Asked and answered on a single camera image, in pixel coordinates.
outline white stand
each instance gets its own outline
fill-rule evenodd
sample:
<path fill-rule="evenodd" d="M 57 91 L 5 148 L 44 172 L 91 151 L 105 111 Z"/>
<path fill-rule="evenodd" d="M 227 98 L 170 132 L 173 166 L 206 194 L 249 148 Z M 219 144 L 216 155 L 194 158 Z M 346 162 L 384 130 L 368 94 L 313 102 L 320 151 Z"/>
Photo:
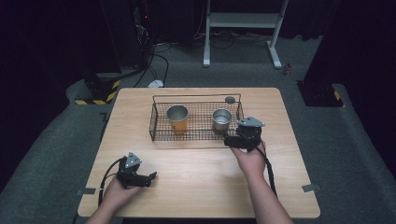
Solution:
<path fill-rule="evenodd" d="M 206 30 L 204 47 L 204 67 L 210 66 L 210 27 L 247 27 L 247 28 L 272 28 L 272 40 L 267 41 L 274 67 L 282 68 L 282 63 L 277 56 L 275 44 L 279 30 L 285 17 L 289 0 L 284 0 L 279 13 L 211 13 L 210 0 L 207 0 Z"/>

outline wire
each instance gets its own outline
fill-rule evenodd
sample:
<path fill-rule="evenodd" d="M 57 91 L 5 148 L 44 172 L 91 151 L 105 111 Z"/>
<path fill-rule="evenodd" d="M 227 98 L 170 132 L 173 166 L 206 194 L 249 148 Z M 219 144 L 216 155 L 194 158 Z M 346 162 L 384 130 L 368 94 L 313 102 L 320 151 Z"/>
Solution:
<path fill-rule="evenodd" d="M 150 19 L 149 15 L 149 7 L 148 7 L 148 2 L 145 0 L 145 9 L 146 9 L 146 15 L 148 16 L 148 20 Z"/>
<path fill-rule="evenodd" d="M 110 170 L 113 168 L 113 166 L 115 166 L 117 163 L 119 163 L 123 158 L 119 158 L 118 160 L 116 160 L 115 162 L 113 162 L 113 164 L 110 165 L 110 167 L 108 167 L 105 175 L 103 176 L 102 179 L 102 183 L 100 184 L 100 189 L 99 189 L 99 200 L 98 200 L 98 206 L 100 206 L 100 204 L 102 203 L 103 200 L 103 190 L 105 188 L 105 182 L 106 179 L 110 176 L 108 175 L 108 173 L 110 172 Z"/>
<path fill-rule="evenodd" d="M 139 41 L 140 47 L 143 48 L 143 47 L 146 46 L 146 44 L 147 44 L 147 42 L 148 42 L 149 33 L 148 33 L 148 31 L 146 30 L 146 28 L 143 27 L 143 26 L 141 26 L 141 25 L 136 25 L 136 29 L 137 29 L 137 31 L 138 31 L 137 40 Z"/>
<path fill-rule="evenodd" d="M 165 59 L 163 56 L 161 56 L 161 55 L 158 55 L 158 54 L 152 54 L 152 55 L 153 55 L 153 56 L 160 57 L 160 58 L 164 59 L 165 62 L 166 62 L 166 70 L 165 70 L 165 74 L 163 75 L 163 87 L 165 87 L 165 80 L 166 80 L 166 76 L 168 75 L 169 62 L 168 62 L 168 60 L 166 60 L 166 59 Z"/>
<path fill-rule="evenodd" d="M 76 212 L 75 216 L 73 217 L 72 224 L 76 223 L 78 217 L 79 217 L 78 212 Z"/>
<path fill-rule="evenodd" d="M 111 177 L 111 176 L 113 176 L 113 175 L 116 175 L 116 174 L 108 175 L 108 176 L 106 176 L 106 179 L 108 179 L 109 177 Z"/>
<path fill-rule="evenodd" d="M 106 116 L 107 116 L 107 113 L 99 113 L 99 115 L 103 115 L 103 119 L 102 119 L 102 122 L 104 122 L 105 123 L 105 125 L 103 126 L 103 128 L 102 128 L 102 132 L 101 132 L 101 134 L 100 134 L 100 142 L 102 142 L 102 139 L 103 139 L 103 136 L 105 135 L 105 130 L 106 130 L 106 127 L 107 127 L 107 124 L 108 124 L 108 119 L 106 118 Z"/>
<path fill-rule="evenodd" d="M 266 145 L 265 145 L 265 142 L 261 140 L 261 144 L 262 144 L 262 146 L 264 147 L 264 152 L 262 152 L 262 151 L 259 149 L 259 147 L 258 147 L 258 146 L 255 146 L 253 143 L 251 143 L 251 142 L 248 140 L 248 138 L 247 138 L 243 133 L 240 133 L 240 134 L 241 134 L 241 136 L 242 136 L 243 138 L 245 138 L 245 140 L 247 140 L 252 146 L 254 146 L 254 148 L 257 149 L 257 150 L 260 152 L 260 154 L 262 154 L 262 157 L 264 158 L 265 164 L 267 165 L 267 171 L 268 171 L 268 177 L 269 177 L 269 180 L 270 180 L 270 187 L 271 187 L 271 190 L 274 192 L 275 196 L 277 197 L 276 187 L 275 187 L 275 180 L 274 180 L 274 171 L 273 171 L 273 169 L 272 169 L 271 162 L 268 160 L 267 155 L 266 155 Z"/>
<path fill-rule="evenodd" d="M 155 80 L 157 80 L 157 79 L 158 79 L 158 77 L 157 77 L 157 72 L 154 70 L 154 68 L 152 68 L 152 66 L 149 67 L 149 71 L 151 72 L 152 77 L 153 77 Z"/>
<path fill-rule="evenodd" d="M 162 53 L 162 52 L 166 52 L 166 51 L 168 51 L 169 49 L 171 49 L 171 48 L 172 48 L 172 43 L 170 43 L 170 42 L 161 43 L 161 44 L 156 44 L 156 45 L 155 45 L 155 47 L 157 47 L 157 46 L 161 46 L 161 45 L 166 45 L 166 44 L 168 44 L 168 45 L 169 45 L 169 48 L 167 48 L 167 49 L 164 49 L 164 50 L 160 50 L 160 51 L 155 51 L 155 53 Z"/>
<path fill-rule="evenodd" d="M 238 38 L 246 37 L 246 36 L 248 36 L 248 35 L 237 36 L 235 38 L 236 39 L 235 43 L 248 43 L 248 44 L 249 43 L 258 43 L 258 42 L 266 41 L 270 37 L 270 35 L 257 35 L 256 37 L 252 36 L 254 38 L 252 38 L 251 40 L 238 40 Z"/>
<path fill-rule="evenodd" d="M 143 70 L 145 70 L 145 69 L 147 70 L 148 67 L 147 67 L 147 66 L 142 66 L 142 67 L 140 67 L 140 68 L 139 68 L 138 70 L 136 70 L 136 71 L 127 73 L 127 74 L 122 75 L 122 76 L 120 76 L 120 77 L 113 77 L 113 78 L 111 78 L 111 79 L 108 79 L 107 81 L 118 81 L 118 80 L 121 80 L 121 79 L 126 78 L 126 77 L 132 77 L 132 76 L 134 76 L 134 75 L 137 75 L 137 74 L 141 73 L 141 72 L 142 72 Z"/>
<path fill-rule="evenodd" d="M 233 43 L 235 43 L 235 37 L 233 37 L 232 34 L 215 35 L 215 38 L 217 40 L 220 40 L 220 41 L 229 41 L 229 40 L 231 40 L 231 43 L 228 46 L 226 46 L 226 47 L 216 47 L 215 45 L 212 44 L 212 42 L 210 42 L 210 46 L 212 48 L 214 48 L 214 49 L 228 49 L 228 48 L 230 48 L 233 45 Z"/>
<path fill-rule="evenodd" d="M 204 14 L 205 14 L 205 1 L 202 1 L 201 20 L 200 20 L 200 22 L 199 22 L 199 26 L 198 26 L 197 32 L 196 32 L 195 35 L 194 35 L 194 39 L 196 38 L 196 36 L 198 35 L 198 33 L 199 33 L 200 30 L 201 30 L 202 21 L 204 20 Z"/>
<path fill-rule="evenodd" d="M 205 37 L 205 34 L 199 34 L 198 36 L 195 36 L 194 40 L 200 40 L 203 37 Z"/>
<path fill-rule="evenodd" d="M 147 71 L 149 70 L 151 63 L 152 63 L 152 59 L 153 57 L 150 58 L 148 66 L 146 67 L 146 70 L 143 72 L 142 76 L 140 76 L 140 78 L 137 80 L 137 82 L 134 84 L 134 88 L 137 86 L 137 84 L 139 84 L 139 82 L 142 80 L 143 76 L 147 73 Z"/>

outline cup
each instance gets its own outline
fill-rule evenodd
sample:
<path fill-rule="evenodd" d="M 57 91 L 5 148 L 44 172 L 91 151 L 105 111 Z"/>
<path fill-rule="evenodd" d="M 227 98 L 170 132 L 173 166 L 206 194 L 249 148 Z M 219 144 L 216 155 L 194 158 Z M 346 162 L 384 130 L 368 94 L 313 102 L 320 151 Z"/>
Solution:
<path fill-rule="evenodd" d="M 182 135 L 187 131 L 187 116 L 189 110 L 184 105 L 172 105 L 166 111 L 166 116 L 176 135 Z"/>
<path fill-rule="evenodd" d="M 228 109 L 219 108 L 213 112 L 213 133 L 224 135 L 228 131 L 233 115 Z"/>

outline wire basket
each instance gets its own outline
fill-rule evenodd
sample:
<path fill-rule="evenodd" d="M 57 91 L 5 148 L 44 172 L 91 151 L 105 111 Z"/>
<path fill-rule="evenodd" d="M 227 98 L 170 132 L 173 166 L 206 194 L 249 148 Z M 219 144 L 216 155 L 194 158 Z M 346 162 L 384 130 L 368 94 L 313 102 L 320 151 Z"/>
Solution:
<path fill-rule="evenodd" d="M 194 141 L 221 140 L 222 135 L 212 129 L 212 114 L 216 109 L 225 108 L 231 112 L 232 119 L 227 134 L 236 135 L 236 121 L 244 118 L 241 94 L 211 95 L 154 95 L 151 110 L 149 134 L 152 141 Z M 175 134 L 166 117 L 172 105 L 184 105 L 189 110 L 187 131 Z"/>

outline black curtain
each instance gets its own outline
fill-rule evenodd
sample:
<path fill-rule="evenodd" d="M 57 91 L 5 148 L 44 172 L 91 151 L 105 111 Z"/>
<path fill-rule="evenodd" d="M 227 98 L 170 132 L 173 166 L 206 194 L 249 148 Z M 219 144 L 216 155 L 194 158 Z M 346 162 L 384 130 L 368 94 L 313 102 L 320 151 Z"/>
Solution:
<path fill-rule="evenodd" d="M 294 38 L 301 35 L 307 40 L 324 35 L 339 1 L 289 0 L 279 36 Z M 282 3 L 283 0 L 212 0 L 211 9 L 219 12 L 276 13 Z M 255 32 L 271 35 L 273 30 L 255 29 Z"/>
<path fill-rule="evenodd" d="M 81 75 L 65 40 L 62 2 L 0 4 L 0 190 L 41 132 L 69 104 L 66 89 Z"/>
<path fill-rule="evenodd" d="M 289 0 L 279 36 L 303 39 L 324 35 L 340 0 Z"/>
<path fill-rule="evenodd" d="M 395 7 L 392 0 L 341 0 L 304 83 L 345 85 L 365 131 L 396 176 Z"/>

